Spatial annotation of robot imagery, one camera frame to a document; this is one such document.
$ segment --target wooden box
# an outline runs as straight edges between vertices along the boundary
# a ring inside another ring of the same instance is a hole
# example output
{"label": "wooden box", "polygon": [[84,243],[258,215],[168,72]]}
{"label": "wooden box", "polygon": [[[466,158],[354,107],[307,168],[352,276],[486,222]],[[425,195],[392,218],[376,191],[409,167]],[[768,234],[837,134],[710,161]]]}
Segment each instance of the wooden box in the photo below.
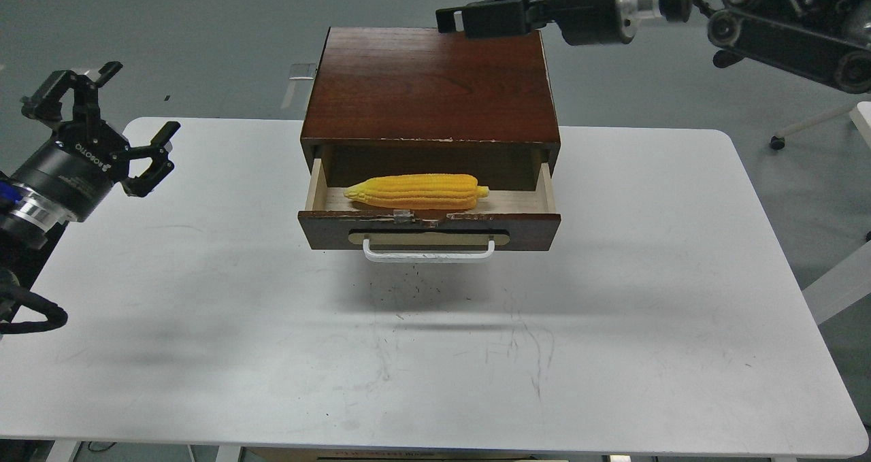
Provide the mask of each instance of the wooden box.
{"label": "wooden box", "polygon": [[[545,251],[560,216],[559,131],[538,32],[468,40],[435,29],[332,28],[302,127],[311,185],[299,212],[313,249]],[[491,193],[464,212],[351,202],[374,176],[466,173]]]}

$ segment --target black cable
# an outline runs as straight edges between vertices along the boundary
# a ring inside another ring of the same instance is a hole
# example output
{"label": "black cable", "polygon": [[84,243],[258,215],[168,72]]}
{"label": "black cable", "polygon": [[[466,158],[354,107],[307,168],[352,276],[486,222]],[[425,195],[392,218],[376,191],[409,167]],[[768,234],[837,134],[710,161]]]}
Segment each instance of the black cable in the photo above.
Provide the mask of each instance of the black cable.
{"label": "black cable", "polygon": [[714,13],[718,12],[710,6],[710,4],[706,3],[705,0],[693,0],[693,4],[695,4],[696,8],[699,8],[699,13],[705,15],[705,18],[710,18]]}
{"label": "black cable", "polygon": [[0,335],[39,333],[51,331],[66,325],[68,315],[62,307],[41,295],[28,291],[23,286],[13,285],[12,283],[0,284],[0,301],[3,300],[10,300],[28,309],[35,310],[43,314],[46,320],[41,320],[40,322],[23,320],[21,323],[0,323]]}
{"label": "black cable", "polygon": [[91,448],[92,443],[94,443],[94,442],[88,442],[88,452],[94,452],[94,453],[105,452],[106,450],[109,450],[110,448],[115,446],[115,444],[117,444],[117,442],[112,442],[111,444],[107,444],[107,446],[105,446],[103,448]]}

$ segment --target blue component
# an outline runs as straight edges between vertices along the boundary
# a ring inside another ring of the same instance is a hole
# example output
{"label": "blue component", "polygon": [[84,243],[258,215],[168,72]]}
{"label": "blue component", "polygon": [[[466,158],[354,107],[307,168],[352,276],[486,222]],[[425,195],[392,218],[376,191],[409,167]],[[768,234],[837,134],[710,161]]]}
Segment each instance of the blue component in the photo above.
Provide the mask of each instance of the blue component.
{"label": "blue component", "polygon": [[9,199],[13,203],[18,203],[21,199],[21,193],[18,192],[18,189],[15,186],[6,183],[5,181],[0,181],[0,198]]}

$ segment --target yellow corn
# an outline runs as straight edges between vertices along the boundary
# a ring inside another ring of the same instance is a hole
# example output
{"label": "yellow corn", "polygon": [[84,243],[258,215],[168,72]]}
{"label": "yellow corn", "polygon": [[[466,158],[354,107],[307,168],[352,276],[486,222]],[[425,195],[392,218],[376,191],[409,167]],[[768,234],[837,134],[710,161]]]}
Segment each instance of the yellow corn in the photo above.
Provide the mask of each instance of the yellow corn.
{"label": "yellow corn", "polygon": [[487,186],[469,174],[379,176],[349,186],[345,196],[374,207],[408,210],[467,210],[486,197]]}

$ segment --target robotiq logo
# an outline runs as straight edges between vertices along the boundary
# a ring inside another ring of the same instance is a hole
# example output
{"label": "robotiq logo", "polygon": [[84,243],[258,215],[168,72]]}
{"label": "robotiq logo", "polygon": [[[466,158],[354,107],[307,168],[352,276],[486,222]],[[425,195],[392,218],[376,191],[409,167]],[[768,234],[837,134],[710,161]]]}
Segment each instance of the robotiq logo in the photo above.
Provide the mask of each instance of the robotiq logo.
{"label": "robotiq logo", "polygon": [[95,156],[95,155],[93,154],[93,152],[88,151],[88,150],[85,149],[84,146],[82,146],[81,144],[76,144],[76,150],[77,150],[78,152],[81,152],[82,155],[83,155],[85,158],[90,159],[91,162],[93,162],[93,163],[96,164],[100,169],[102,169],[102,170],[103,170],[103,173],[105,173],[106,171],[109,171],[109,168],[112,167],[111,164],[109,164],[109,163],[103,163],[103,161],[100,161],[100,158],[97,158],[97,156]]}

